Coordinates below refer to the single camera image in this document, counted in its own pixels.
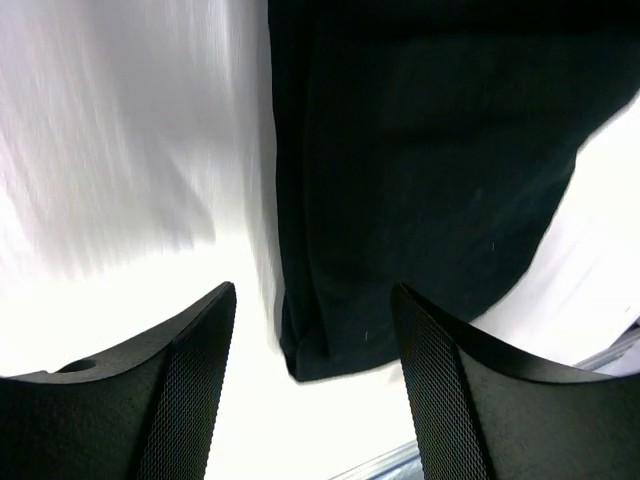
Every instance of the black plastic part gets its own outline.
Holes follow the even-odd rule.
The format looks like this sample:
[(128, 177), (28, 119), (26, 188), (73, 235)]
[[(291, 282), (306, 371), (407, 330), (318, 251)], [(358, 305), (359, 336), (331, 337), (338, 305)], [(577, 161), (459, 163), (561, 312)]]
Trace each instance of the black plastic part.
[(236, 306), (224, 283), (130, 340), (0, 379), (0, 479), (204, 478)]
[(528, 354), (404, 285), (392, 306), (426, 478), (639, 478), (640, 375)]

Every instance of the white background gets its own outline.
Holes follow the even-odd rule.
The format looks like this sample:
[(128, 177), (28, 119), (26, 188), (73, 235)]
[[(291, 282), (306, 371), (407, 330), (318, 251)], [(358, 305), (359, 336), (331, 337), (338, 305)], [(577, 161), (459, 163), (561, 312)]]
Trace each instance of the white background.
[[(397, 364), (286, 372), (269, 75), (264, 0), (2, 2), (0, 375), (56, 370), (230, 280), (207, 477), (326, 480), (413, 425)], [(582, 153), (529, 275), (479, 326), (574, 363), (640, 315), (638, 113)]]

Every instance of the black mesh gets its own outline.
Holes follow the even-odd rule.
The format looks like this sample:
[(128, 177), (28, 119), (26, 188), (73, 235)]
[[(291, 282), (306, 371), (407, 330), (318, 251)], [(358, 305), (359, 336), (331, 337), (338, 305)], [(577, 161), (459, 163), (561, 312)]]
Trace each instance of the black mesh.
[(406, 302), (394, 316), (425, 477), (490, 480), (455, 345)]
[(226, 367), (226, 355), (192, 332), (172, 346), (159, 404), (142, 454), (138, 480), (201, 480)]

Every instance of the black fabric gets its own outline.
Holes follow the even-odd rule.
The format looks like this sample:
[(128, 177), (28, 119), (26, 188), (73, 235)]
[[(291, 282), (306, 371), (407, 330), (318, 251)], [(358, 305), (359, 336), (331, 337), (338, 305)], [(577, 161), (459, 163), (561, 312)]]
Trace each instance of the black fabric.
[(576, 151), (640, 87), (636, 2), (269, 3), (298, 381), (398, 358), (395, 282), (465, 321), (500, 300)]

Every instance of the black cloth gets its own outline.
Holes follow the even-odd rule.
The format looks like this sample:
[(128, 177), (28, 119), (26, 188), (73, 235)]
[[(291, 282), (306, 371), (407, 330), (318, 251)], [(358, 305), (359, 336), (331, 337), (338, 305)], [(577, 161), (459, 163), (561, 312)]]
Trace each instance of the black cloth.
[(295, 379), (397, 359), (395, 282), (465, 321), (515, 285), (576, 151), (640, 87), (637, 10), (270, 0), (280, 343)]

